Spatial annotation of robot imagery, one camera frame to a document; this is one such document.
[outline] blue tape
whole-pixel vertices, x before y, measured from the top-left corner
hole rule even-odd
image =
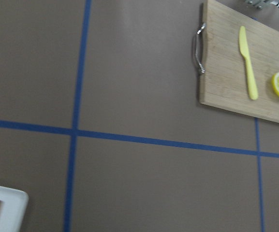
[[[257,155],[256,151],[251,151],[251,150],[235,149],[235,148],[211,146],[211,145],[202,145],[202,144],[192,144],[192,143],[186,143],[186,142],[176,142],[176,141],[170,141],[170,140],[152,139],[152,138],[145,138],[145,137],[111,134],[111,133],[86,131],[86,130],[79,130],[78,136],[99,138],[99,139],[118,140],[118,141],[134,142],[134,143],[142,143],[142,144],[154,144],[154,145],[181,147],[181,148],[191,148],[191,149],[199,149],[199,150],[206,150],[206,151],[244,154],[244,155],[252,155],[252,156]]]
[[[50,127],[50,126],[42,126],[42,125],[35,125],[35,124],[21,123],[21,122],[10,122],[10,121],[3,121],[3,120],[0,120],[0,128],[46,132],[46,133],[53,133],[53,134],[67,134],[67,135],[72,134],[72,129],[68,129],[68,128]]]
[[[64,231],[71,231],[71,216],[73,204],[73,178],[75,169],[75,155],[77,146],[77,136],[71,136],[70,155],[68,160],[68,173],[66,182],[66,197],[65,197],[65,213],[64,213]]]
[[[75,169],[75,156],[76,156],[76,146],[77,146],[77,129],[79,124],[80,116],[80,102],[81,102],[81,91],[83,83],[83,74],[85,67],[86,58],[86,48],[88,40],[88,25],[89,25],[89,15],[91,8],[91,0],[86,0],[84,10],[84,18],[81,32],[81,42],[78,60],[78,70],[77,70],[77,81],[76,90],[74,97],[74,107],[73,107],[73,121],[72,121],[72,136],[70,144],[70,153],[68,161],[68,173],[67,173],[67,184],[66,184],[66,197],[65,197],[65,212],[64,212],[64,232],[71,231],[71,219],[72,219],[72,203],[73,203],[73,178]]]
[[[270,153],[270,152],[260,152],[262,157],[272,157],[272,158],[279,158],[278,153]]]
[[[263,180],[262,180],[262,164],[261,164],[261,148],[260,148],[260,131],[258,118],[254,118],[255,135],[256,135],[256,150],[257,150],[257,171],[259,182],[259,202],[260,202],[260,217],[261,217],[261,232],[265,232],[264,223],[264,202],[263,202]]]

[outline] knife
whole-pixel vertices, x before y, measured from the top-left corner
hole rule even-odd
[[[246,36],[246,28],[244,26],[241,26],[239,30],[239,48],[240,48],[240,53],[245,58],[245,62],[246,62],[249,97],[252,100],[256,100],[259,97],[259,93],[257,91],[257,86],[254,78],[252,65],[251,65],[251,59],[250,59],[247,36]]]

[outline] white tray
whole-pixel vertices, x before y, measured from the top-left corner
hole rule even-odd
[[[0,232],[18,232],[28,203],[27,193],[0,186]]]

